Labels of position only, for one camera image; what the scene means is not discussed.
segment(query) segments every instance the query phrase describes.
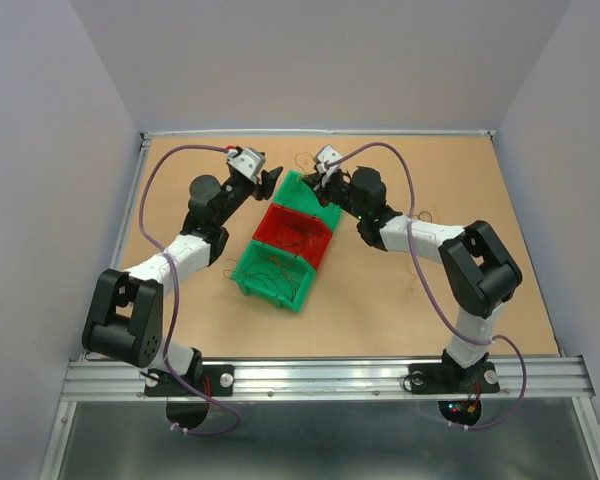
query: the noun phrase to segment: red plastic bin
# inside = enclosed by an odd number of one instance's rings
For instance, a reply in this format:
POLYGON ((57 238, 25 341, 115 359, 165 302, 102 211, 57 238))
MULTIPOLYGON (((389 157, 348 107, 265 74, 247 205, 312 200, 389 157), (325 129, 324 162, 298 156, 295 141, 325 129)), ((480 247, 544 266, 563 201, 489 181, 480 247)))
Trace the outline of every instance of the red plastic bin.
POLYGON ((319 218, 272 203, 253 239, 301 256, 317 270, 332 236, 319 218))

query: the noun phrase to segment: brown tabletop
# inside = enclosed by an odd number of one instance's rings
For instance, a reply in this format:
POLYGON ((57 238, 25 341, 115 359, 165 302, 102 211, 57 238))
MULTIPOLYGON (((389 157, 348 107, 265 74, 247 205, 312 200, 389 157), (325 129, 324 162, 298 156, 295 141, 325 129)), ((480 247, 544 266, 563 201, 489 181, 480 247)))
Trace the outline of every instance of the brown tabletop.
MULTIPOLYGON (((436 223, 468 225, 488 221, 513 258, 524 281, 505 309, 496 332, 506 333, 526 354, 556 354, 553 332, 531 262, 509 201, 498 163, 483 137, 215 137, 160 138, 152 141, 143 182, 158 159, 185 143, 252 146, 267 154, 265 168, 278 165, 309 170, 310 156, 330 144, 342 154, 374 140, 394 145, 406 158, 416 189, 416 212, 427 212, 436 223)), ((388 189, 388 202, 408 211, 408 186, 391 152, 371 149, 348 162, 377 168, 388 189)), ((171 157, 149 194, 146 226, 163 244, 178 234, 187 212, 188 186, 209 173, 222 182, 227 176, 223 155, 182 151, 171 157)), ((320 266, 307 301, 298 314, 277 309, 257 297, 242 295, 223 275, 234 268, 262 219, 268 202, 247 200, 226 224, 229 242, 222 257, 182 286, 175 338, 209 356, 315 357, 438 355, 450 333, 429 304, 408 254, 368 247, 358 236, 356 220, 343 215, 320 266)), ((128 268, 155 253, 138 230, 136 203, 121 267, 128 268)), ((422 261, 443 309, 455 319, 457 304, 444 269, 422 261)), ((172 297, 165 301, 165 330, 172 297)), ((492 352, 510 354, 505 344, 492 352)))

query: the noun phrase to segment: black mounting plate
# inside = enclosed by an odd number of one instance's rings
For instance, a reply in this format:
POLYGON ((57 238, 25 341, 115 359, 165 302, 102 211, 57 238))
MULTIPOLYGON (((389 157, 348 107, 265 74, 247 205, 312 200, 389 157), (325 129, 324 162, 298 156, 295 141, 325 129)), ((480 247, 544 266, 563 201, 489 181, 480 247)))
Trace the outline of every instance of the black mounting plate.
MULTIPOLYGON (((205 391, 204 380, 209 379, 211 385, 211 396, 213 397, 230 397, 233 395, 233 384, 228 387, 220 385, 220 376, 228 373, 234 376, 235 367, 233 365, 204 365, 202 377, 193 387, 201 392, 205 391)), ((159 378, 158 384, 154 387, 145 385, 144 394, 147 397, 190 397, 190 392, 180 385, 168 373, 160 370, 149 370, 149 375, 154 378, 159 378)))
POLYGON ((412 363, 409 365, 409 375, 404 378, 405 390, 414 395, 444 395, 444 394, 469 394, 475 384, 479 382, 481 393, 498 393, 500 384, 487 382, 485 372, 496 368, 492 362, 484 362, 480 369, 470 379, 459 382, 449 377, 448 367, 443 363, 412 363))

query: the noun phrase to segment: white wall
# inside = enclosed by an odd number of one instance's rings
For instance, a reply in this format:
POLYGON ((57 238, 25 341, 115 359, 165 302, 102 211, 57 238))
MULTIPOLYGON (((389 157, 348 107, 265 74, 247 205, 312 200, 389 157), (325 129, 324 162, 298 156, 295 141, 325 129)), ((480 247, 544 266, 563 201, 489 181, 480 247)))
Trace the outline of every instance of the white wall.
POLYGON ((600 418, 600 0, 574 0, 496 135, 558 341, 600 418))
POLYGON ((142 131, 495 128, 568 0, 72 0, 142 131))
POLYGON ((0 1, 0 479, 37 478, 137 148, 68 0, 0 1))

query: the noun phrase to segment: glass panel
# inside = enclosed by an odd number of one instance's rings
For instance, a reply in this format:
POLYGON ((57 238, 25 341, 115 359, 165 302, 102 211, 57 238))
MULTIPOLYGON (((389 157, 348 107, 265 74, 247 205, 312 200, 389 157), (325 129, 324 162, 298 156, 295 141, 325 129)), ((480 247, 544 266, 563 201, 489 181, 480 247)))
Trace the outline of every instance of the glass panel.
MULTIPOLYGON (((483 402, 483 420, 510 401, 483 402)), ((61 478, 593 479, 570 399, 525 400, 492 430, 440 421, 435 402, 239 405, 243 426, 216 438, 169 431, 161 403, 78 406, 61 478)))

